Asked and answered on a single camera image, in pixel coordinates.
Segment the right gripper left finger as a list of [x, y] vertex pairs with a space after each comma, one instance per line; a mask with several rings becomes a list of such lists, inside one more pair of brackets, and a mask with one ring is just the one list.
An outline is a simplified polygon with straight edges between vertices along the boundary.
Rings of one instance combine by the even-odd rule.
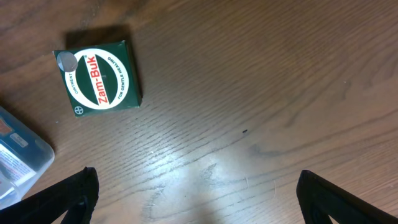
[[99, 199], [96, 169], [85, 167], [70, 177], [1, 210], [1, 224], [89, 223]]

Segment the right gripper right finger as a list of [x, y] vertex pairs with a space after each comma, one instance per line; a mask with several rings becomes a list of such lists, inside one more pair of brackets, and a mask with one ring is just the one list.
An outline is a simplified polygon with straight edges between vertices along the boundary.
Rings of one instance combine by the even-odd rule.
[[310, 170], [301, 171], [296, 194], [306, 224], [397, 223], [397, 218]]

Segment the clear plastic container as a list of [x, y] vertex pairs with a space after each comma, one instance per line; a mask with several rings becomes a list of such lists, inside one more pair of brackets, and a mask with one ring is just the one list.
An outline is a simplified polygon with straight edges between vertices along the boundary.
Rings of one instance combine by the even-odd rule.
[[20, 202], [54, 159], [47, 142], [1, 108], [1, 209]]

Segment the dark green square box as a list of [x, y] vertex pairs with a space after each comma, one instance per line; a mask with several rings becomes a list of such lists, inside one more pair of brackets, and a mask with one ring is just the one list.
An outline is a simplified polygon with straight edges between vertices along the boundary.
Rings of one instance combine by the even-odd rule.
[[140, 107], [141, 88], [126, 41], [53, 54], [76, 117]]

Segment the blue medicine box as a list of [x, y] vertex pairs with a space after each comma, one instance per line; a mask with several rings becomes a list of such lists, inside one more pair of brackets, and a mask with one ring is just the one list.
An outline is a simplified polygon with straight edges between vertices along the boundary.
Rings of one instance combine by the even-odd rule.
[[1, 118], [1, 200], [21, 198], [32, 187], [36, 171], [22, 158], [29, 143]]

